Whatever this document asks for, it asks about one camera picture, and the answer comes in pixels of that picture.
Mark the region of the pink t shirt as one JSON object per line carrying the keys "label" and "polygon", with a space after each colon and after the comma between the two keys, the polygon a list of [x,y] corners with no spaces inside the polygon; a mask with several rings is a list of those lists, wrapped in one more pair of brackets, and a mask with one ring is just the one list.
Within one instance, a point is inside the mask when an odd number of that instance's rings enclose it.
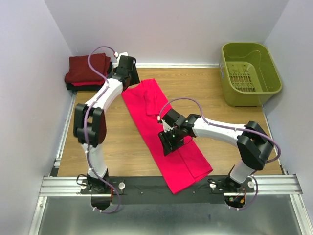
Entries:
{"label": "pink t shirt", "polygon": [[171,105],[155,79],[143,80],[136,87],[128,88],[122,98],[173,194],[212,172],[212,166],[191,137],[176,141],[176,133],[164,132],[158,123],[158,114],[165,114]]}

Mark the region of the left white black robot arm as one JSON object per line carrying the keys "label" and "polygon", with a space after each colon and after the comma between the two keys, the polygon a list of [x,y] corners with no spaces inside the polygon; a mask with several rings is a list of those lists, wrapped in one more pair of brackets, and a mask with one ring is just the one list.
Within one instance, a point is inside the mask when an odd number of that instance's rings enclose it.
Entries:
{"label": "left white black robot arm", "polygon": [[117,67],[113,68],[96,95],[84,104],[78,103],[74,110],[73,134],[81,144],[88,163],[87,179],[80,184],[82,191],[118,193],[117,187],[109,183],[104,161],[103,142],[107,134],[105,112],[123,91],[140,80],[134,57],[123,52],[117,62]]}

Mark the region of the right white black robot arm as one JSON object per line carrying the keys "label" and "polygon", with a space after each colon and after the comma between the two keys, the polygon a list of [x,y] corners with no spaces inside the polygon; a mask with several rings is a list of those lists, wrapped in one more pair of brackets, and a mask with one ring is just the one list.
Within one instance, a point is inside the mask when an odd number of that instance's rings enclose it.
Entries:
{"label": "right white black robot arm", "polygon": [[163,127],[158,136],[164,155],[181,148],[187,136],[211,138],[236,146],[241,159],[220,183],[222,189],[230,192],[237,192],[251,174],[264,169],[275,146],[273,140],[254,121],[229,124],[196,114],[185,117],[174,109],[158,117],[157,121]]}

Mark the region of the folded dark red shirt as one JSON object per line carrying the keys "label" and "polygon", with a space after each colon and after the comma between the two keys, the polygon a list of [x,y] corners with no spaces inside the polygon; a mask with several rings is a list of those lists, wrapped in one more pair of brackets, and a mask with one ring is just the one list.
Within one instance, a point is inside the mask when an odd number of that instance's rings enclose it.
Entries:
{"label": "folded dark red shirt", "polygon": [[[106,76],[111,58],[105,53],[93,54],[90,63],[95,70]],[[88,56],[69,57],[69,71],[65,75],[65,82],[75,86],[102,85],[104,78],[96,74],[88,65]]]}

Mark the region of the folded bright red shirt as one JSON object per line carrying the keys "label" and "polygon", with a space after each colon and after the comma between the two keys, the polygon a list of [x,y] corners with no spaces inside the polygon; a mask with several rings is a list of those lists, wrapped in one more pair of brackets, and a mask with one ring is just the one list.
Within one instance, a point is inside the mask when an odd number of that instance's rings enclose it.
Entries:
{"label": "folded bright red shirt", "polygon": [[105,79],[94,72],[78,73],[73,76],[70,83],[74,86],[103,85]]}

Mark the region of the folded black shirt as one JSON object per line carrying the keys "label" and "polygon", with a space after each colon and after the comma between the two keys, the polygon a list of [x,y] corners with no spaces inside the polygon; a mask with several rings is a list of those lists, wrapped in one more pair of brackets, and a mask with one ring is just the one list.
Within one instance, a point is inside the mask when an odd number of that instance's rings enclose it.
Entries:
{"label": "folded black shirt", "polygon": [[88,86],[74,86],[70,83],[71,79],[73,78],[74,75],[78,73],[84,73],[84,72],[94,72],[87,64],[87,62],[82,62],[82,63],[74,63],[71,64],[69,67],[69,71],[65,76],[65,84],[66,84],[66,89],[68,91],[72,92],[78,92],[78,91],[98,91],[100,88],[104,85],[88,85]]}

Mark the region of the olive green plastic bin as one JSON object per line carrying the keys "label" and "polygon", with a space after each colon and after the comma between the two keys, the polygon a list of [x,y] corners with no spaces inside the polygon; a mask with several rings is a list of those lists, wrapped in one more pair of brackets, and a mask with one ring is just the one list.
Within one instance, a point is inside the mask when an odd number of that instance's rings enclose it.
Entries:
{"label": "olive green plastic bin", "polygon": [[224,99],[229,106],[262,106],[282,90],[274,61],[262,44],[224,44],[219,67]]}

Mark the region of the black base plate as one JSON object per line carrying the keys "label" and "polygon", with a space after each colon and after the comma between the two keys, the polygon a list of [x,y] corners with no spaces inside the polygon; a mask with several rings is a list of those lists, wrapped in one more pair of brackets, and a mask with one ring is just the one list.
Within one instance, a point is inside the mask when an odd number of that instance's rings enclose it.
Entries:
{"label": "black base plate", "polygon": [[227,186],[226,177],[207,176],[174,194],[161,176],[109,177],[110,186],[100,180],[80,175],[76,183],[82,195],[91,196],[91,204],[99,209],[110,205],[194,204],[224,202],[242,207],[240,200],[254,192],[254,183],[247,178],[241,186]]}

